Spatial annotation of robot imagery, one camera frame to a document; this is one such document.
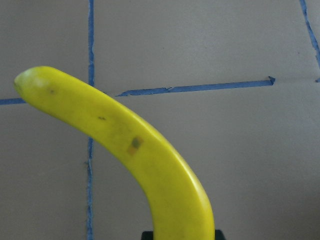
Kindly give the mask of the glossy yellow toy banana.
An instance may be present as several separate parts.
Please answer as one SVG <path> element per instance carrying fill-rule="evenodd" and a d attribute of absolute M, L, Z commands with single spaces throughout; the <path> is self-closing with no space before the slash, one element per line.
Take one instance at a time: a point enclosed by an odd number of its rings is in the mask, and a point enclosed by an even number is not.
<path fill-rule="evenodd" d="M 170 142 L 135 112 L 49 66 L 20 73 L 22 99 L 100 143 L 133 175 L 149 203 L 156 240 L 213 240 L 215 224 L 199 179 Z"/>

